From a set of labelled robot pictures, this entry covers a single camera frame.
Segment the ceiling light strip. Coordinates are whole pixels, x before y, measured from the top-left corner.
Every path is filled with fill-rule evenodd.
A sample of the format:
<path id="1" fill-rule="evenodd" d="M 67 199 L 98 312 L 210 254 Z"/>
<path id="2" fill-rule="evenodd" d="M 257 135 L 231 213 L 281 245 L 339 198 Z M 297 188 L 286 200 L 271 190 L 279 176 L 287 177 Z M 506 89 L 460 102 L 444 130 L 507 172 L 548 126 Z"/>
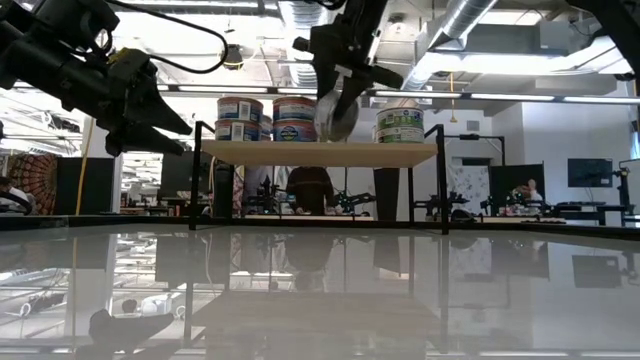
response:
<path id="1" fill-rule="evenodd" d="M 159 85 L 158 89 L 165 94 L 200 94 L 207 95 L 258 95 L 258 96 L 315 96 L 314 88 L 300 87 L 264 87 L 264 86 L 212 86 L 212 85 Z M 569 103 L 588 105 L 640 105 L 640 97 L 612 96 L 571 96 L 571 95 L 537 95 L 537 94 L 503 94 L 474 93 L 453 91 L 403 91 L 403 90 L 365 90 L 364 96 L 384 98 L 412 99 L 448 99 L 469 101 L 500 102 L 535 102 L 535 103 Z"/>

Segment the black metal table frame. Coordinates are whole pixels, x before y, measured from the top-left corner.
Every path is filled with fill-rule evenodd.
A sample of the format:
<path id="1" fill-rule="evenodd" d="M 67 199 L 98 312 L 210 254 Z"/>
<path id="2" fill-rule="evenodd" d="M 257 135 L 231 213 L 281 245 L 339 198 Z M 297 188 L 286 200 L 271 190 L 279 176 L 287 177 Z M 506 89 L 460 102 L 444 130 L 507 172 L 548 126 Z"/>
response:
<path id="1" fill-rule="evenodd" d="M 204 226 L 272 226 L 272 227 L 317 227 L 317 228 L 355 228 L 355 229 L 398 229 L 398 230 L 440 230 L 437 222 L 389 222 L 369 221 L 353 218 L 326 217 L 311 219 L 294 217 L 286 219 L 219 219 L 162 216 L 125 216 L 125 215 L 81 215 L 81 216 L 0 216 L 0 231 L 21 231 L 59 227 L 90 227 L 107 225 L 184 225 L 194 230 Z M 624 241 L 640 242 L 640 228 L 600 227 L 564 225 L 559 223 L 451 223 L 448 229 L 462 231 L 523 231 L 553 233 L 571 236 L 600 237 Z"/>

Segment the wooden shelf black metal legs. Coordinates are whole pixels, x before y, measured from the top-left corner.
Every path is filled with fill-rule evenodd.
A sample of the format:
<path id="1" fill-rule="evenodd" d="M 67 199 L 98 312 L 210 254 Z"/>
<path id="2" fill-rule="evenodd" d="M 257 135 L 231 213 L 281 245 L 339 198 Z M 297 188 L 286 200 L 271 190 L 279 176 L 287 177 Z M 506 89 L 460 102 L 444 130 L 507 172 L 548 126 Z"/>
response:
<path id="1" fill-rule="evenodd" d="M 436 137 L 433 144 L 380 144 L 380 143 L 312 143 L 312 142 L 233 142 L 205 141 L 202 132 L 215 129 L 203 121 L 195 123 L 193 170 L 190 203 L 199 199 L 201 154 L 207 152 L 231 165 L 303 166 L 343 168 L 405 168 L 414 167 L 434 157 L 437 161 L 436 177 L 441 201 L 441 233 L 449 233 L 447 206 L 446 155 L 444 126 L 436 124 L 424 133 Z"/>

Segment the black ceiling dome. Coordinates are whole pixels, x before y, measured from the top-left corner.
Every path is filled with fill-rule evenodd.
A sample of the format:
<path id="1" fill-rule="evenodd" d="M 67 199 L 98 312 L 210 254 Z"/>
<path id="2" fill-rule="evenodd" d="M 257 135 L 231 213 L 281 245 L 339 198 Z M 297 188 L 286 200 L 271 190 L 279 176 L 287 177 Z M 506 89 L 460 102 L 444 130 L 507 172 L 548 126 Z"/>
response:
<path id="1" fill-rule="evenodd" d="M 227 57 L 223 63 L 223 67 L 230 71 L 238 71 L 244 66 L 244 58 L 241 54 L 241 46 L 238 44 L 230 44 L 228 46 Z"/>

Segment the black pillar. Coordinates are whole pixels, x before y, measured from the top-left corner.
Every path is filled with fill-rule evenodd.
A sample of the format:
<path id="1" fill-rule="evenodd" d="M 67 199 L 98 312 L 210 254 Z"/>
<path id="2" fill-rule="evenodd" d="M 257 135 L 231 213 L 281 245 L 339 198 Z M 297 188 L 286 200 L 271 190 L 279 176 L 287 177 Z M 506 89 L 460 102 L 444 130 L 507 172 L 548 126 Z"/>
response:
<path id="1" fill-rule="evenodd" d="M 395 222 L 399 196 L 400 170 L 379 168 L 373 170 L 376 210 L 379 221 Z"/>

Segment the red patterned cushion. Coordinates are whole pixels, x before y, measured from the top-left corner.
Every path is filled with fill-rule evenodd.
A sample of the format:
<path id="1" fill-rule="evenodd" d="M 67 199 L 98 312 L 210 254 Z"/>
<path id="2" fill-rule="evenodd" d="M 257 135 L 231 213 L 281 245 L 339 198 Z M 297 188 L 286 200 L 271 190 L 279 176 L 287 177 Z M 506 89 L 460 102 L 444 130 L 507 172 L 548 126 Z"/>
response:
<path id="1" fill-rule="evenodd" d="M 13 184 L 35 198 L 39 215 L 54 213 L 58 157 L 52 154 L 19 154 L 9 157 L 7 175 Z"/>

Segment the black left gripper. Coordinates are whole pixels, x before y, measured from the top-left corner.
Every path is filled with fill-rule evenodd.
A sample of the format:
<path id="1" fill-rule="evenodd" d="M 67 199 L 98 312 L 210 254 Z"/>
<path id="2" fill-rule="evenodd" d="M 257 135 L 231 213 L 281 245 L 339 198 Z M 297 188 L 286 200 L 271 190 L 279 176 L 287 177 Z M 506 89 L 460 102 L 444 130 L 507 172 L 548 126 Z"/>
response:
<path id="1" fill-rule="evenodd" d="M 138 49 L 120 50 L 107 61 L 99 85 L 102 113 L 97 122 L 110 131 L 105 138 L 105 150 L 110 155 L 130 151 L 174 155 L 184 152 L 179 143 L 153 128 L 181 135 L 192 132 L 160 95 L 148 54 Z"/>

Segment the person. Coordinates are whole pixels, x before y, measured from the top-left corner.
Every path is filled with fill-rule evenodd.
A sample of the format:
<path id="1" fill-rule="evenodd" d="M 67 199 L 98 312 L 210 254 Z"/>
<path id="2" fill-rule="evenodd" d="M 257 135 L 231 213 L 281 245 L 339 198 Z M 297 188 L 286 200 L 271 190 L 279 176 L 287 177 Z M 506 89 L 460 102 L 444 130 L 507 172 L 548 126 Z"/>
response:
<path id="1" fill-rule="evenodd" d="M 287 180 L 286 192 L 295 197 L 291 207 L 296 214 L 322 216 L 326 208 L 333 208 L 334 188 L 323 167 L 297 167 Z"/>
<path id="2" fill-rule="evenodd" d="M 27 195 L 4 176 L 0 176 L 0 210 L 23 214 L 29 214 L 32 210 Z"/>

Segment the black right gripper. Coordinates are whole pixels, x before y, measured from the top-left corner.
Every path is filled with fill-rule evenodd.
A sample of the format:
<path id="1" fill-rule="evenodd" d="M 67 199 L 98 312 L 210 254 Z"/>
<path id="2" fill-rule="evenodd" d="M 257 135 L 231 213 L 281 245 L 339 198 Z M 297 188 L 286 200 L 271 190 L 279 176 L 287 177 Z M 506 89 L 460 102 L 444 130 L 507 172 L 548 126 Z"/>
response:
<path id="1" fill-rule="evenodd" d="M 293 48 L 313 55 L 311 65 L 316 73 L 318 100 L 335 88 L 339 72 L 343 72 L 346 78 L 339 98 L 340 120 L 353 105 L 358 105 L 357 99 L 375 83 L 395 89 L 403 84 L 400 74 L 369 64 L 364 38 L 359 38 L 351 25 L 314 26 L 310 38 L 298 37 Z"/>

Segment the black desk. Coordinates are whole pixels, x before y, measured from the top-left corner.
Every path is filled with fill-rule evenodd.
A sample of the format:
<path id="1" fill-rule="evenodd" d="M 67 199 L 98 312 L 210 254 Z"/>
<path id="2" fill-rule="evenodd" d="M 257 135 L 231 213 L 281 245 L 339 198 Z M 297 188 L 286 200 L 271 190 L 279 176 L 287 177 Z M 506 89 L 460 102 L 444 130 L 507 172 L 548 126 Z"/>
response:
<path id="1" fill-rule="evenodd" d="M 634 214 L 634 205 L 611 205 L 604 202 L 561 202 L 551 207 L 551 215 L 572 221 L 594 221 L 599 226 L 607 225 L 607 213 L 615 212 L 620 215 L 624 225 L 628 217 Z"/>

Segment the black computer monitor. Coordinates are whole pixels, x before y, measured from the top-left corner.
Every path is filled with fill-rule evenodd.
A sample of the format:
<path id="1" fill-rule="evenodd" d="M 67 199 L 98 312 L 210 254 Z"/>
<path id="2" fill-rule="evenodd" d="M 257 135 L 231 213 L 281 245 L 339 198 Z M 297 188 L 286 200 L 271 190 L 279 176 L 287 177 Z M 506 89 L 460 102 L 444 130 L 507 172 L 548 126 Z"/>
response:
<path id="1" fill-rule="evenodd" d="M 505 165 L 489 168 L 491 213 L 498 215 L 501 208 L 515 200 L 541 203 L 545 199 L 544 165 Z"/>
<path id="2" fill-rule="evenodd" d="M 189 199 L 191 196 L 193 153 L 165 154 L 162 158 L 158 196 L 165 199 Z"/>
<path id="3" fill-rule="evenodd" d="M 611 188 L 613 162 L 606 158 L 569 158 L 567 179 L 570 188 Z"/>
<path id="4" fill-rule="evenodd" d="M 82 158 L 59 158 L 55 215 L 74 215 L 80 181 Z M 114 160 L 88 158 L 84 173 L 80 215 L 98 215 L 111 211 Z"/>

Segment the silver ventilation duct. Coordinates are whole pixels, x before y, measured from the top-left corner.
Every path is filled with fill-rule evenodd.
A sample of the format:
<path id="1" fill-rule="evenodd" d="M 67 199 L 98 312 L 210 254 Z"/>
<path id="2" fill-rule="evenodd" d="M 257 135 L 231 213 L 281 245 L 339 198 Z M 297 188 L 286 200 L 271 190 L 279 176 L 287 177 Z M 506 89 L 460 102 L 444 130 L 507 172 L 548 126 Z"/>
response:
<path id="1" fill-rule="evenodd" d="M 302 60 L 311 60 L 313 55 L 294 49 L 293 42 L 298 37 L 309 39 L 311 28 L 326 22 L 327 11 L 318 4 L 304 1 L 279 0 L 278 8 L 289 45 L 287 56 L 289 60 L 295 61 L 295 64 L 289 67 L 292 81 L 298 87 L 315 88 L 317 80 L 313 67 L 302 63 Z"/>

